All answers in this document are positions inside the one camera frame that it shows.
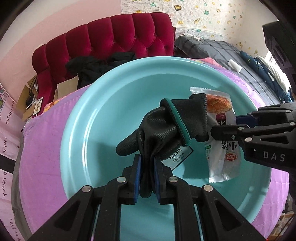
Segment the cardboard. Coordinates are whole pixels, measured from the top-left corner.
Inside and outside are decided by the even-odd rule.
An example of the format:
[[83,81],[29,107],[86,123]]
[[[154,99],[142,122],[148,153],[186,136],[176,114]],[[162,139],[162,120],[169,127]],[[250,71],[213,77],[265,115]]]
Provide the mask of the cardboard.
[[57,89],[56,91],[54,92],[54,100],[53,101],[56,101],[57,100]]
[[29,87],[27,87],[27,85],[25,85],[25,87],[22,90],[22,93],[20,94],[20,97],[17,101],[17,105],[16,108],[21,111],[22,113],[25,113],[27,105],[26,105],[26,101],[29,98]]
[[26,119],[28,119],[29,117],[31,117],[34,113],[34,109],[35,109],[35,104],[31,105],[28,110],[26,110],[22,116],[22,121],[25,121]]
[[[34,81],[36,76],[34,76],[32,79],[30,79],[26,85],[24,86],[21,94],[20,94],[20,97],[17,101],[17,104],[16,104],[16,108],[21,111],[21,113],[23,113],[23,117],[22,117],[22,120],[25,121],[27,118],[29,118],[30,116],[33,115],[33,112],[34,112],[34,108],[32,108],[32,106],[30,108],[28,108],[28,110],[26,110],[27,108],[27,105],[26,105],[26,101],[27,99],[29,98],[30,96],[30,89],[29,87],[32,88],[32,83]],[[33,95],[37,98],[38,96],[38,91],[35,89],[35,87],[33,87],[32,89],[32,93]]]
[[72,79],[57,84],[57,98],[60,99],[77,90],[78,75]]

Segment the gray plaid blanket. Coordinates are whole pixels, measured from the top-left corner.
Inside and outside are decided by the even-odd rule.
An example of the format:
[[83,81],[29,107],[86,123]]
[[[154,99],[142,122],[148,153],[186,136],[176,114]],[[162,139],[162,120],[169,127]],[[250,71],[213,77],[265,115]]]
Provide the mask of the gray plaid blanket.
[[[239,50],[233,45],[210,39],[196,39],[180,36],[175,41],[175,47],[182,50],[190,58],[207,58],[211,57],[217,61],[222,67],[234,72],[249,84],[262,98],[266,105],[280,104],[280,100],[273,90],[257,75],[241,58]],[[232,59],[242,66],[240,73],[235,72],[228,61]]]

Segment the green glove cuff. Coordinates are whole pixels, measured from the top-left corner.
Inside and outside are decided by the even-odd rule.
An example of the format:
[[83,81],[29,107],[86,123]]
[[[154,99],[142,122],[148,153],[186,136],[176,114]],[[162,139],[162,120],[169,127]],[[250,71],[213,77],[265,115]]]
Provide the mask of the green glove cuff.
[[190,135],[189,132],[184,124],[184,122],[182,121],[179,112],[177,111],[176,107],[174,106],[174,104],[172,103],[172,101],[170,99],[163,99],[167,102],[167,107],[169,107],[169,112],[171,114],[171,116],[173,117],[173,120],[178,128],[178,130],[181,133],[182,139],[183,139],[183,146],[189,146],[191,143],[191,139],[190,139]]

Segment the plastic basin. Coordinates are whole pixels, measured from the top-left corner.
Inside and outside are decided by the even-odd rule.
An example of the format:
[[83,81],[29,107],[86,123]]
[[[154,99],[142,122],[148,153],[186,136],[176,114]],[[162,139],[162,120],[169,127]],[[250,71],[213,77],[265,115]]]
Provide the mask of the plastic basin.
[[[119,157],[117,144],[133,132],[147,112],[163,98],[185,99],[189,88],[216,89],[230,94],[236,115],[256,110],[249,97],[211,67],[176,57],[150,57],[123,64],[104,74],[81,96],[67,121],[61,144],[62,182],[68,198],[82,186],[103,186],[121,175],[133,155]],[[191,185],[208,184],[208,165],[202,143],[174,171]],[[271,169],[242,160],[240,176],[213,184],[252,222],[270,183]],[[156,196],[123,205],[121,241],[174,240],[172,205],[160,206]]]

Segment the blue gripper pad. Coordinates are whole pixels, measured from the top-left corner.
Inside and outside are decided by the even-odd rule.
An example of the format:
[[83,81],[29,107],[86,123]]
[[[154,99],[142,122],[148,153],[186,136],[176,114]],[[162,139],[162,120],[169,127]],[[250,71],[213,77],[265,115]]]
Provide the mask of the blue gripper pad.
[[134,186],[134,197],[133,197],[135,203],[138,201],[138,198],[139,198],[141,162],[142,162],[141,155],[139,155],[139,161],[138,161],[136,179],[135,179],[135,186]]
[[158,203],[160,203],[160,183],[157,171],[156,159],[154,158],[154,182],[155,182],[155,192]]
[[235,117],[237,125],[248,125],[253,128],[258,125],[258,121],[252,115],[239,115]]

